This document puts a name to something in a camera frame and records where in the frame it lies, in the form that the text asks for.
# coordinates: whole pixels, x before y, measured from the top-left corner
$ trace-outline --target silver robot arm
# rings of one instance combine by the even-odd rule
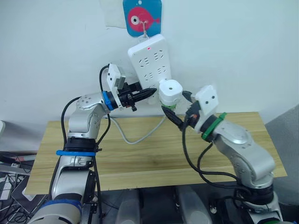
[[[96,165],[100,121],[116,108],[131,107],[135,111],[135,102],[156,91],[153,88],[143,90],[139,83],[128,85],[116,65],[109,64],[106,68],[110,91],[84,95],[77,100],[76,110],[69,120],[67,141],[63,150],[57,151],[60,157],[51,180],[49,200],[29,224],[78,224],[81,217],[87,217],[83,222],[89,224],[93,213],[97,212],[93,202],[96,174],[90,168]],[[100,198],[98,205],[101,224]]]
[[[217,149],[231,161],[236,176],[251,195],[239,192],[238,196],[248,199],[243,202],[253,223],[272,218],[282,221],[278,198],[273,191],[273,170],[275,162],[272,156],[252,139],[248,130],[224,119],[226,113],[216,117],[218,97],[213,86],[205,86],[198,93],[184,91],[184,97],[192,105],[186,112],[185,122],[193,127],[202,139],[213,142]],[[166,116],[180,130],[184,122],[169,108],[162,107]]]

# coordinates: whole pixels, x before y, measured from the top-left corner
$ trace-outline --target red fish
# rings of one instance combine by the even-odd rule
[[[130,27],[137,32],[143,32],[143,24],[145,22],[145,29],[147,30],[153,22],[160,22],[160,18],[154,20],[151,14],[142,7],[134,7],[128,14],[128,21]]]

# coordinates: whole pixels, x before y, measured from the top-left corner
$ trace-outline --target blue band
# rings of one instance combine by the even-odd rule
[[[67,151],[57,150],[56,155],[95,156],[95,153],[93,153],[93,152],[67,152]]]
[[[43,204],[41,206],[41,208],[46,207],[48,205],[52,205],[52,204],[71,204],[76,206],[76,208],[80,211],[80,214],[82,214],[82,208],[81,208],[81,202],[77,201],[77,200],[69,200],[69,199],[57,199],[57,200],[53,200],[53,201],[48,201],[45,204]]]
[[[106,91],[103,91],[103,98],[104,98],[105,104],[107,105],[109,110],[111,110],[111,111],[114,110]]]

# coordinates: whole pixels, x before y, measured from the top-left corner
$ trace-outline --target wooden board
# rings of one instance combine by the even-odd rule
[[[117,119],[130,141],[135,141],[153,129],[162,117]],[[257,112],[229,113],[226,119],[247,128],[254,140],[273,156],[274,174],[286,176],[279,155]],[[104,132],[107,120],[102,120],[99,136]],[[195,163],[208,143],[191,128],[186,131],[187,148]],[[56,150],[62,149],[63,137],[59,121],[50,121],[33,165],[26,188],[27,194],[47,194],[58,159]],[[204,183],[187,163],[182,149],[182,133],[166,120],[146,140],[129,145],[112,122],[110,131],[97,153],[101,190],[131,189],[167,185]],[[211,148],[202,161],[202,169],[234,173],[230,161],[215,147]],[[208,176],[213,182],[233,180],[227,176]]]

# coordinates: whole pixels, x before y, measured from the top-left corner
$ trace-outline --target white wall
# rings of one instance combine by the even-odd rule
[[[215,84],[220,112],[259,111],[266,123],[299,102],[297,16],[297,0],[165,0],[172,77],[192,91]],[[0,150],[37,150],[71,98],[99,91],[103,65],[134,73],[135,44],[105,27],[98,0],[1,0]],[[161,113],[140,103],[113,115]]]

